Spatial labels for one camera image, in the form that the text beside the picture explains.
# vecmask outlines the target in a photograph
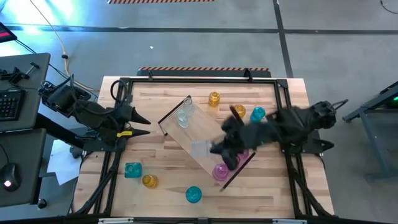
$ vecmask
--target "blue cup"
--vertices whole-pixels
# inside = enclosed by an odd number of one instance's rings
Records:
[[[201,199],[201,190],[199,187],[192,186],[188,188],[187,192],[185,193],[187,200],[191,203],[197,203]]]
[[[139,162],[126,163],[124,167],[125,178],[139,178],[142,175],[142,165]]]
[[[265,115],[266,115],[265,109],[258,106],[251,113],[250,121],[251,122],[260,122]]]

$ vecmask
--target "gray floor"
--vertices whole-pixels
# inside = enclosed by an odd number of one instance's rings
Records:
[[[216,0],[190,4],[107,5],[106,1],[37,1],[57,25],[95,27],[277,28],[271,0]],[[398,1],[386,1],[398,11]],[[286,29],[398,29],[398,15],[385,11],[379,0],[279,0]],[[45,24],[30,4],[8,2],[0,13],[6,24]],[[62,50],[52,32],[33,28],[15,32],[37,52],[52,54],[62,68]],[[286,77],[278,34],[107,33],[60,32],[76,78],[99,88],[104,75],[134,75],[145,66],[269,67],[273,77]],[[397,35],[287,35],[295,78],[304,78],[311,103],[321,100],[350,102],[339,110],[338,123],[321,132],[336,144],[325,153],[326,175],[335,213],[344,218],[398,223],[398,182],[367,182],[366,174],[379,167],[359,120],[341,117],[397,81]],[[0,45],[0,55],[26,54],[16,43]],[[48,79],[62,79],[49,70]],[[41,107],[67,128],[79,128],[73,119]],[[396,130],[390,120],[374,118],[375,125]],[[398,155],[391,152],[398,161]],[[73,182],[57,187],[50,177],[43,183],[46,209],[20,205],[0,208],[0,220],[64,215]]]

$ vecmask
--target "white paper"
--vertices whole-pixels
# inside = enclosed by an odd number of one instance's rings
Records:
[[[69,180],[72,180],[79,176],[79,169],[73,171],[56,171],[55,175],[57,176],[57,181],[59,185],[62,185]]]
[[[53,142],[52,150],[51,150],[51,156],[50,156],[50,160],[49,160],[49,165],[47,166],[47,172],[48,173],[60,170],[60,167],[58,166],[58,160],[53,159],[53,156],[56,155],[59,152],[62,152],[62,151],[69,152],[69,149],[70,149],[70,145],[64,143],[61,140],[55,140]]]
[[[62,185],[79,176],[81,157],[73,158],[69,152],[70,146],[62,141],[56,141],[53,143],[47,172],[55,172],[58,184]]]

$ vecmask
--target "yellow label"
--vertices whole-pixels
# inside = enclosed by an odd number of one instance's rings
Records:
[[[132,136],[132,131],[122,131],[121,133],[118,133],[116,136],[118,138],[120,138],[121,136]]]

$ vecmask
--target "warning stripe tape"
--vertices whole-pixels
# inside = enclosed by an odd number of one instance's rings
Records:
[[[237,67],[141,67],[138,70],[188,70],[188,71],[243,71]],[[268,68],[248,68],[250,71],[268,71]]]
[[[213,2],[215,0],[108,0],[108,4],[175,3],[175,2]]]

